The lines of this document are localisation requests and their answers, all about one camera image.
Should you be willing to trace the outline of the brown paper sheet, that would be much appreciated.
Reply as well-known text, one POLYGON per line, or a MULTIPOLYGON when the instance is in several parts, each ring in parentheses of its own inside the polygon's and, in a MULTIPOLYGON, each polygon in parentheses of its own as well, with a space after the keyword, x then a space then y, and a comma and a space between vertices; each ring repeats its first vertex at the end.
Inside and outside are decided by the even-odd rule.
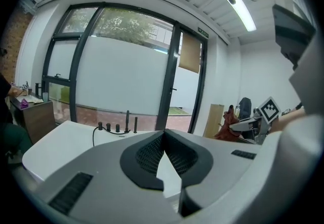
POLYGON ((199 73, 200 69, 200 41, 184 32, 179 67, 194 73, 199 73))

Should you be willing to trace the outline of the black-framed window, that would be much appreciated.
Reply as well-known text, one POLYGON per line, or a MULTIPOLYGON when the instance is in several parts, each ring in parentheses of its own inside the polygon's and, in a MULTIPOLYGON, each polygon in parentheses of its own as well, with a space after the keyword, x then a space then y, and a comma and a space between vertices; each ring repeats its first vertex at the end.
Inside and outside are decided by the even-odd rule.
POLYGON ((59 122, 125 125, 138 117, 155 129, 175 20, 116 3, 71 5, 50 42, 43 82, 59 122))

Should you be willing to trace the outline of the leaning cardboard panel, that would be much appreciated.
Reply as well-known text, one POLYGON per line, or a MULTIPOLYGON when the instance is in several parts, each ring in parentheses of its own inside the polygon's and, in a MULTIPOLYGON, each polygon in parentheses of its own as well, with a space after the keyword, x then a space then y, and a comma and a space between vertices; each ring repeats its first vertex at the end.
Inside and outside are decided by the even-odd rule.
POLYGON ((213 139, 218 133, 223 117, 224 106, 211 104, 207 123, 204 130, 204 137, 213 139))

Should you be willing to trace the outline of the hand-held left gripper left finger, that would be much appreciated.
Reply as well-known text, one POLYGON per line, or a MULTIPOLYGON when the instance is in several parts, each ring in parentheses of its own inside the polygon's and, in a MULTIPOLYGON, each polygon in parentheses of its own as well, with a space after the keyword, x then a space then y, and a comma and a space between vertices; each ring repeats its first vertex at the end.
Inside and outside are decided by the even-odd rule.
POLYGON ((174 170, 162 135, 94 146, 51 174, 36 195, 62 224, 175 224, 163 183, 174 170))

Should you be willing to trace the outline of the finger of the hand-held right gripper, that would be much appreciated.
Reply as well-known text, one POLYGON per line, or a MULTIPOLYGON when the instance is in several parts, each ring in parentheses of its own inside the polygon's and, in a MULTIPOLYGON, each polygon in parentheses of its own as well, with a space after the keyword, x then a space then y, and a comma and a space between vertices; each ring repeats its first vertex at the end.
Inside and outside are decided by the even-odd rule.
POLYGON ((229 126, 233 132, 240 132, 244 139, 254 139, 255 119, 247 118, 229 126))

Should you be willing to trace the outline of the wooden cabinet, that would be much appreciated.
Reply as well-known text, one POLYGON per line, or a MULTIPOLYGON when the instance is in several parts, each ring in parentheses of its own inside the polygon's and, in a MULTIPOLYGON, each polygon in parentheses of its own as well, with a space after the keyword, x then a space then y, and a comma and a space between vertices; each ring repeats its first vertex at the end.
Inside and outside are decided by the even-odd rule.
POLYGON ((24 128, 32 144, 37 143, 56 127, 52 101, 29 103, 22 108, 16 98, 10 98, 10 111, 15 122, 24 128))

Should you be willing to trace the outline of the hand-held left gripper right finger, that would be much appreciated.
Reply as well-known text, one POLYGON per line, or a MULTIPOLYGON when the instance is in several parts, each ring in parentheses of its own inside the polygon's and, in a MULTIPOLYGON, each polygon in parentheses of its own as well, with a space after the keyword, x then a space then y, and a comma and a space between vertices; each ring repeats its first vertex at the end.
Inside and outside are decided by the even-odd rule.
POLYGON ((260 148, 166 129, 164 150, 181 179, 179 214, 187 217, 220 199, 247 171, 260 148))

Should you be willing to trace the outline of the black bag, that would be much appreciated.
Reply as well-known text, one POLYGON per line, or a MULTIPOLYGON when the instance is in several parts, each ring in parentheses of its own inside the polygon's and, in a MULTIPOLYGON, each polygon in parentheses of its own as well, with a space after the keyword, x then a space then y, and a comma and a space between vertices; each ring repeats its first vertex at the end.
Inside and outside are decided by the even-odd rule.
POLYGON ((250 118, 251 110, 252 110, 252 102, 249 98, 242 98, 240 103, 240 113, 239 113, 239 120, 250 118))

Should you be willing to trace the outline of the brown wiping cloth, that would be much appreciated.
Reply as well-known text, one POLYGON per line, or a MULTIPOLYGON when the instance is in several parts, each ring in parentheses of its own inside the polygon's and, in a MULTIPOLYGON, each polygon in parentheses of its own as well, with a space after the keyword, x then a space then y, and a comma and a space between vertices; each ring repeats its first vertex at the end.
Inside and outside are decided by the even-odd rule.
POLYGON ((216 140, 228 141, 228 142, 237 142, 240 132, 232 131, 230 125, 239 123, 238 117, 234 113, 233 105, 230 105, 228 110, 224 112, 223 115, 224 124, 221 126, 221 129, 215 134, 214 138, 216 140))

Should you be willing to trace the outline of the black-framed glass door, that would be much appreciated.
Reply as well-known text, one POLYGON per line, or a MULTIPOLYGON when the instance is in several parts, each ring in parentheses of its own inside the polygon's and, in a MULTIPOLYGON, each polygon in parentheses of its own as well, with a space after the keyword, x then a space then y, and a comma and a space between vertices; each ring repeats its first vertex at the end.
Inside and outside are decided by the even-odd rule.
POLYGON ((199 42, 199 72, 198 82, 195 91, 194 103, 191 113, 191 119, 186 132, 193 133, 197 124, 199 110, 204 94, 206 67, 207 67, 207 44, 206 38, 196 33, 187 26, 175 21, 171 35, 171 43, 167 55, 167 67, 163 82, 163 89, 160 99, 160 105, 155 124, 156 130, 168 128, 169 108, 171 105, 173 92, 178 92, 179 89, 174 87, 175 76, 177 72, 178 58, 182 55, 183 37, 188 35, 199 42))

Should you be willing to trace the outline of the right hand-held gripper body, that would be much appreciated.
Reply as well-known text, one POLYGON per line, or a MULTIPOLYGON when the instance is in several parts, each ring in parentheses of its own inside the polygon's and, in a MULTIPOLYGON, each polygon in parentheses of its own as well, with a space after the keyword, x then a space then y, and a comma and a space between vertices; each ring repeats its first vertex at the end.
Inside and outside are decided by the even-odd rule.
POLYGON ((259 107, 253 109, 255 120, 252 124, 253 139, 256 144, 263 144, 268 135, 272 122, 278 118, 281 113, 280 108, 272 97, 269 97, 259 107))

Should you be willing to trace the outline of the person's right forearm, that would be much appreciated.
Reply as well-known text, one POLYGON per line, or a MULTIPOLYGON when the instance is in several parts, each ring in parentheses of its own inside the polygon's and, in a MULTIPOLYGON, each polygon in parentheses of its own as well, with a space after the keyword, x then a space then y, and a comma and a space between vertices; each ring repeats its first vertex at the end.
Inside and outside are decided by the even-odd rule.
POLYGON ((295 111, 291 111, 281 117, 276 118, 272 121, 271 129, 269 133, 283 131, 285 127, 292 121, 302 118, 306 115, 304 108, 300 108, 295 111))

